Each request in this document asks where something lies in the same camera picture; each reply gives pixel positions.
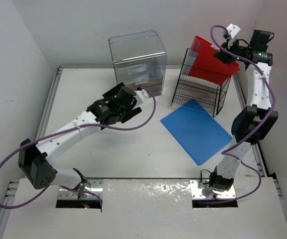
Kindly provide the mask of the red folder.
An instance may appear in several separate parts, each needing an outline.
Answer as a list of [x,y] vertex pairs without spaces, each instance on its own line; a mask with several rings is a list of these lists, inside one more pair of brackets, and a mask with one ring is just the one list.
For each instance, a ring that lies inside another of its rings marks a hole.
[[197,56],[188,76],[222,85],[240,70],[239,64],[235,61],[228,65],[215,58],[214,54],[218,51],[210,42],[197,35],[193,39],[190,50],[192,53],[197,53]]

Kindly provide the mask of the clear plastic drawer unit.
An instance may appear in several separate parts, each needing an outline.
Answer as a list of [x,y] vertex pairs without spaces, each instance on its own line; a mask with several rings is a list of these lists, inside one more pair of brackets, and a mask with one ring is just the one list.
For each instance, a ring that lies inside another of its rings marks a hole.
[[131,89],[148,88],[163,93],[167,66],[166,49],[155,30],[112,36],[108,39],[116,82]]

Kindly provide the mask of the blue folder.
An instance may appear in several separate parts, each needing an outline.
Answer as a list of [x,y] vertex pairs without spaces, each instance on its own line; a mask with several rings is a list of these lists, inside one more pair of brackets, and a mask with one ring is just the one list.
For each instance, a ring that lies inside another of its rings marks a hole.
[[189,100],[161,119],[163,126],[198,165],[231,142],[231,135],[196,101]]

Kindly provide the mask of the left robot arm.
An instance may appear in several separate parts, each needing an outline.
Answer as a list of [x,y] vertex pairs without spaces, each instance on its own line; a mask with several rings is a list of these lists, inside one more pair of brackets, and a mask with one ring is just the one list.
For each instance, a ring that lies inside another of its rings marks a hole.
[[19,153],[18,165],[34,189],[49,185],[78,188],[86,178],[76,169],[65,169],[55,165],[65,151],[103,129],[104,125],[125,123],[139,114],[139,107],[149,98],[146,90],[133,90],[123,83],[118,84],[102,99],[88,106],[78,117],[55,132],[55,137],[37,142]]

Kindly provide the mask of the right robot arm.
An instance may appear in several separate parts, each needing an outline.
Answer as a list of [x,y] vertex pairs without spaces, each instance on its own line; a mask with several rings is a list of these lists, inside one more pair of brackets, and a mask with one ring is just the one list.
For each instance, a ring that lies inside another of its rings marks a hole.
[[223,30],[226,41],[219,46],[215,58],[227,65],[235,60],[245,64],[248,93],[246,106],[232,123],[229,148],[222,152],[224,158],[209,177],[209,187],[218,192],[231,188],[246,153],[266,137],[279,117],[275,111],[276,97],[269,85],[273,55],[267,52],[274,33],[254,30],[250,42],[241,46],[238,26],[230,24]]

